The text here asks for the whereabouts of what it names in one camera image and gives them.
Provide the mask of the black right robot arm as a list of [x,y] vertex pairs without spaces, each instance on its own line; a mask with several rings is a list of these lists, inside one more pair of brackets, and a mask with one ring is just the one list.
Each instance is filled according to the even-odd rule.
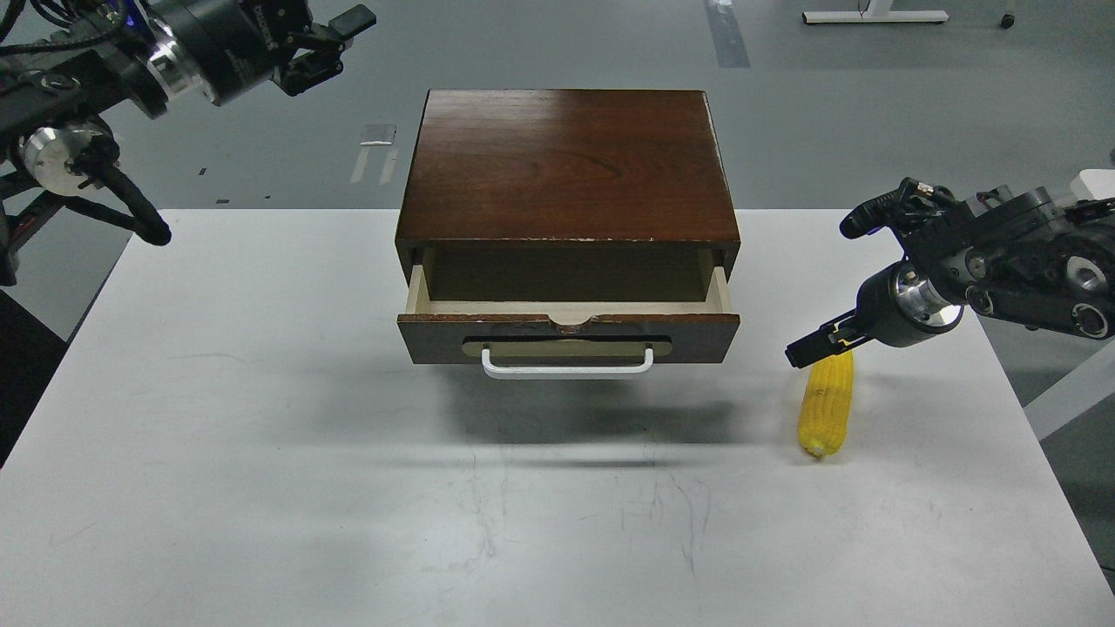
[[1006,186],[957,199],[903,179],[841,220],[847,239],[889,229],[903,255],[865,280],[856,302],[788,345],[793,367],[876,340],[909,347],[956,329],[964,309],[1030,329],[1112,336],[1112,197],[1056,201]]

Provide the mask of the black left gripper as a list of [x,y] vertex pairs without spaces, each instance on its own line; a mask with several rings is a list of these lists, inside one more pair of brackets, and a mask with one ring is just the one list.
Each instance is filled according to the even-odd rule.
[[266,80],[294,97],[334,78],[377,15],[352,4],[319,25],[307,1],[152,1],[148,25],[148,68],[168,98],[202,91],[220,106]]

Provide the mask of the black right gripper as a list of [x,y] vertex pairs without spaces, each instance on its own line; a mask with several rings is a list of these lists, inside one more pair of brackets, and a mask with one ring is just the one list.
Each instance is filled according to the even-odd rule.
[[899,261],[860,286],[855,310],[789,344],[785,356],[792,367],[801,369],[852,353],[869,339],[889,347],[911,347],[951,332],[962,318],[963,306],[937,293],[935,286],[912,262]]

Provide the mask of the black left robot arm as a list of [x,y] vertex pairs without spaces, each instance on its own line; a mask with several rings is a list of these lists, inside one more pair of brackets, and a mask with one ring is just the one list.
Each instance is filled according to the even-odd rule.
[[3,284],[17,251],[61,209],[167,245],[159,211],[119,165],[105,110],[135,104],[148,118],[200,91],[216,106],[263,81],[289,96],[342,73],[355,37],[377,25],[353,4],[324,25],[306,1],[36,1],[49,38],[3,47],[3,199],[38,190],[3,214]]

